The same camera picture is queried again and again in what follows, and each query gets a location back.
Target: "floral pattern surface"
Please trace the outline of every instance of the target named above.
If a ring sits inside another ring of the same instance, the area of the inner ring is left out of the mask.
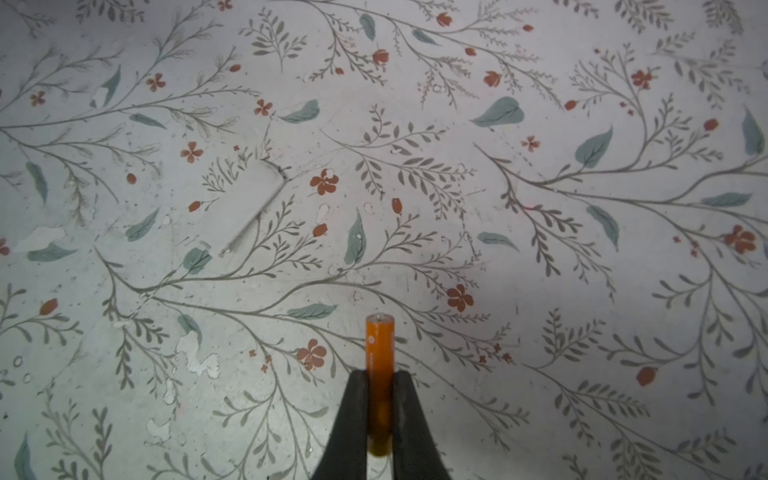
[[[768,478],[768,5],[0,12],[0,477],[309,478],[384,311],[453,478]]]

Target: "small red flower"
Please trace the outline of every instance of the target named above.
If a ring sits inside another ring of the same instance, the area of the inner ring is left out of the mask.
[[[733,245],[739,255],[755,250],[755,234],[744,230],[740,225],[733,227],[733,232],[725,236],[726,245]]]
[[[463,312],[467,305],[475,305],[475,299],[472,298],[472,295],[465,293],[462,284],[457,285],[456,288],[449,289],[448,297],[448,305],[455,307],[459,312]]]
[[[50,299],[48,302],[43,303],[40,306],[40,316],[51,315],[54,310],[58,308],[58,300],[55,298]]]
[[[165,86],[165,82],[161,80],[162,77],[163,77],[163,74],[156,73],[154,74],[154,78],[147,79],[147,85],[149,85],[149,89],[151,91],[157,91],[158,88],[162,88]]]
[[[327,231],[328,231],[328,226],[325,225],[324,223],[321,223],[320,225],[318,225],[317,227],[315,227],[312,230],[312,236],[313,237],[320,237],[321,235],[323,235]]]
[[[451,22],[453,22],[453,18],[451,18],[445,12],[443,12],[440,15],[437,16],[437,23],[441,27],[449,27],[451,25]]]
[[[181,157],[186,157],[187,161],[193,164],[195,161],[195,157],[199,157],[200,155],[202,155],[203,151],[200,149],[195,150],[195,147],[197,146],[196,141],[191,141],[190,143],[187,144],[187,146],[189,147],[189,150],[182,150]]]
[[[640,369],[640,372],[637,373],[637,383],[640,384],[640,386],[646,386],[649,383],[653,382],[656,378],[656,371],[652,366],[644,366]]]
[[[45,99],[43,98],[43,95],[45,95],[44,91],[39,91],[36,94],[29,95],[29,100],[31,100],[32,107],[37,107],[38,105],[42,105],[45,103]]]
[[[541,142],[538,140],[535,140],[535,138],[536,137],[531,135],[530,137],[528,137],[528,141],[522,141],[520,143],[523,145],[523,147],[528,147],[529,152],[533,152],[534,148],[539,148],[539,146],[541,145]]]
[[[483,81],[486,85],[489,87],[498,87],[498,84],[501,83],[502,77],[495,71],[487,71],[488,75],[486,75],[485,78],[483,78]]]
[[[381,65],[382,63],[386,63],[388,61],[389,61],[389,52],[387,52],[387,50],[380,48],[379,50],[376,50],[373,52],[373,63],[377,65]]]
[[[704,130],[712,131],[715,128],[717,128],[717,125],[719,125],[719,123],[717,123],[717,120],[715,120],[714,118],[710,118],[709,120],[704,122]]]
[[[296,358],[304,362],[304,368],[311,370],[325,365],[326,361],[323,360],[323,357],[326,353],[326,347],[317,346],[317,340],[311,339],[305,349],[299,349]]]
[[[259,105],[256,110],[253,111],[254,114],[262,114],[264,117],[270,114],[270,108],[272,108],[272,104],[264,104],[264,99],[260,98],[258,102],[256,102],[257,105]]]
[[[320,195],[325,195],[326,192],[332,194],[336,191],[336,184],[339,183],[339,178],[336,175],[333,175],[331,178],[326,178],[326,173],[326,169],[323,168],[323,171],[320,172],[320,176],[312,177],[312,180],[310,181],[310,187],[317,187],[317,193]]]
[[[650,81],[654,79],[654,76],[649,71],[643,72],[638,70],[632,75],[632,83],[636,87],[642,87],[644,90],[650,90]]]

